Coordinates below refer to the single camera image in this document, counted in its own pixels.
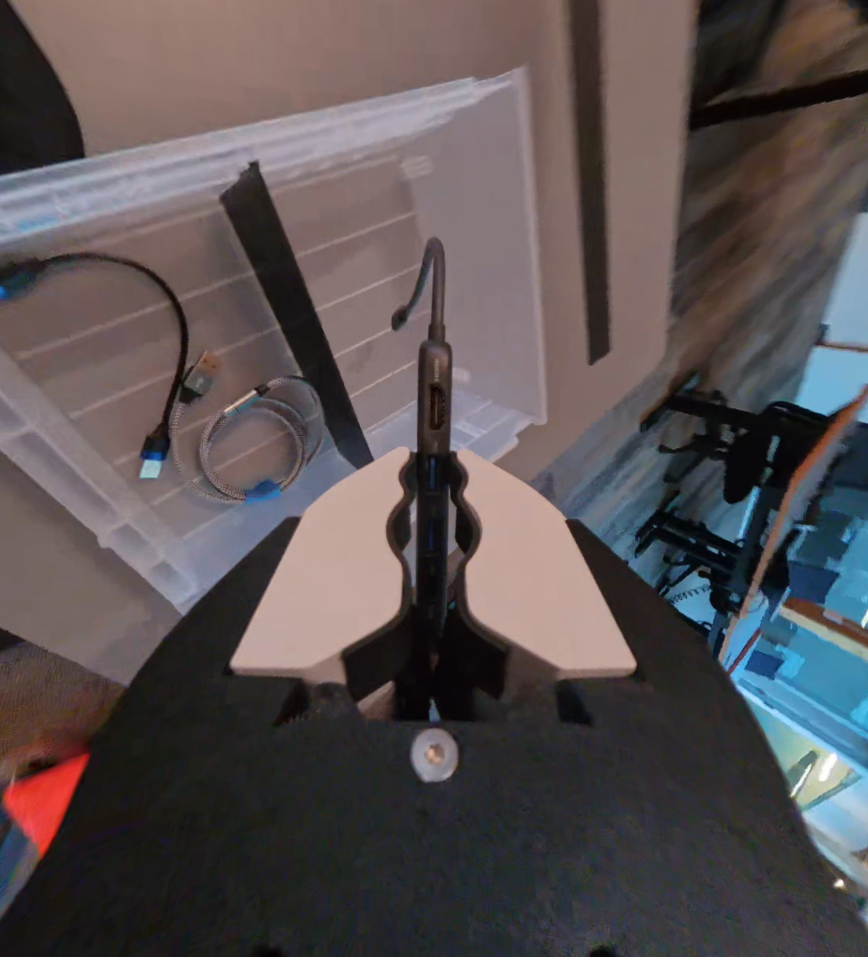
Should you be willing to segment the black office chair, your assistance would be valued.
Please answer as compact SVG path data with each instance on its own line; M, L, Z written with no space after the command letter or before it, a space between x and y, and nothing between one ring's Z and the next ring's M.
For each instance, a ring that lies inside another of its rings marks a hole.
M669 489L635 533L634 555L640 557L651 545L662 544L667 567L682 569L677 578L667 572L658 586L666 597L692 573L710 584L714 619L707 628L707 643L719 655L728 626L751 592L766 539L794 473L825 435L831 418L787 401L775 401L757 413L740 410L721 391L700 389L699 383L698 374L683 379L641 421L640 430L645 433L668 415L679 413L697 420L702 428L679 447L658 446L660 454L687 458L688 463L665 476ZM704 461L723 466L726 504L751 498L751 512L737 541L678 514L680 483Z

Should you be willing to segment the black bin divider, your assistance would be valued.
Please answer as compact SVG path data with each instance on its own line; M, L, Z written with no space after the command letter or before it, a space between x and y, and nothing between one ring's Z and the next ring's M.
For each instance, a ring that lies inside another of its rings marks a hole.
M354 468L369 465L374 457L260 162L250 161L220 200L301 375L321 401L335 448Z

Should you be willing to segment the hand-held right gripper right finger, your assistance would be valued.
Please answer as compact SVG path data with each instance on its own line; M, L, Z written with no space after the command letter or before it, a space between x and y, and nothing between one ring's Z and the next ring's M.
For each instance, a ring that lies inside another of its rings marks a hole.
M637 663L559 509L475 453L452 460L461 560L444 676L512 700L541 683L634 674Z

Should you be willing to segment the wooden top office desk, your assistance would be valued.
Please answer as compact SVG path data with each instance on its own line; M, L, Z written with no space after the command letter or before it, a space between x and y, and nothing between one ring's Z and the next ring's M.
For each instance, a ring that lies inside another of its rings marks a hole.
M759 519L760 509L754 510L743 541L742 561L737 566L741 602L732 612L728 624L719 626L711 636L712 648L720 664L726 665L730 641L738 625L751 614L757 595L776 557L783 553L783 543L792 532L801 531L806 518L817 509L817 502L829 484L828 475L842 455L861 413L868 405L868 384L845 406L830 417L826 429L782 485L782 496L775 505L766 501L767 490L760 490L756 505L765 505L765 518Z

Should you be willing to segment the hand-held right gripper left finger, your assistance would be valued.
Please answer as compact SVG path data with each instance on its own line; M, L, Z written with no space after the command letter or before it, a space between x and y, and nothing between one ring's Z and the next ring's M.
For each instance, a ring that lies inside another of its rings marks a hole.
M395 448L307 509L229 663L234 675L342 684L361 701L403 672L413 465Z

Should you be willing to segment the clear plastic bin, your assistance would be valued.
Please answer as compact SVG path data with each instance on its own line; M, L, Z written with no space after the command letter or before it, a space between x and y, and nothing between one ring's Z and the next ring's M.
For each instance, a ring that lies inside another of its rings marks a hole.
M221 362L184 415L205 423L300 373L223 193L258 161L370 452L415 447L416 359L430 290L391 328L428 237L446 253L451 448L497 461L547 418L527 78L459 79L250 126L0 176L0 265L88 250L158 273L191 352ZM177 319L114 264L53 271L0 305L0 451L179 611L352 466L326 437L283 496L226 505L171 461L139 478L177 364Z

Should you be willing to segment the slim dark USB hub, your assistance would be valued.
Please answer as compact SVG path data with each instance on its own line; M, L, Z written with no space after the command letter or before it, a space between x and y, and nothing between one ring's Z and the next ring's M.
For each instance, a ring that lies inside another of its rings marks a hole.
M426 243L414 291L393 314L392 329L406 325L428 285L430 319L417 360L413 637L409 662L397 685L401 716L412 721L428 717L433 695L433 660L442 635L448 592L453 359L444 319L445 254L437 237Z

